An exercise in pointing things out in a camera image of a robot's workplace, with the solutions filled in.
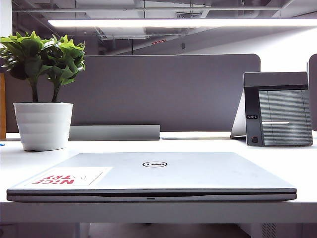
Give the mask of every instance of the laptop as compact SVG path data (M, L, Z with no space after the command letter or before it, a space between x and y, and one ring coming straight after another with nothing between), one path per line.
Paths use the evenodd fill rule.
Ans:
M294 186L229 152L83 153L7 190L18 202L295 198Z

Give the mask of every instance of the potted plant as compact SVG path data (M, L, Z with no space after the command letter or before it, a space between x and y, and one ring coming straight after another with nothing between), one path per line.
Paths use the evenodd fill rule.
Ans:
M3 67L32 89L32 103L14 103L16 120L24 150L55 150L66 146L71 122L71 103L57 103L62 85L71 83L84 68L84 44L74 45L67 35L57 39L42 40L35 32L22 37L1 37L0 48ZM53 83L50 103L38 100L37 82L46 75Z

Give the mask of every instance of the white desk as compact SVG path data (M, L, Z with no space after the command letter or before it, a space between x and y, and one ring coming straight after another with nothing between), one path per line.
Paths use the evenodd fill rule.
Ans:
M160 140L69 142L46 152L25 152L5 141L0 161L0 221L121 223L317 223L317 133L311 147L248 147L244 141ZM295 185L287 202L17 203L6 189L83 152L231 151Z

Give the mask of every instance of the fluorescent light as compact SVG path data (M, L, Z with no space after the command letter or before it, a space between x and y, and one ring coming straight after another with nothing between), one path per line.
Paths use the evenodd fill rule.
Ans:
M221 27L221 26L316 26L317 19L269 18L269 19L95 19L49 20L55 27Z
M262 121L263 125L288 124L289 121Z

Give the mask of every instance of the desk divider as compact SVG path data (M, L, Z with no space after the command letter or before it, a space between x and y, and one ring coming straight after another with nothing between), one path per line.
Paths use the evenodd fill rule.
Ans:
M76 82L58 100L74 103L72 124L160 125L161 131L230 131L243 73L259 72L260 58L245 55L88 56ZM17 132L12 103L31 100L25 81L7 74L7 131ZM38 83L49 102L53 87Z
M71 126L69 140L159 140L159 125Z
M309 91L313 130L317 130L317 54L309 60Z

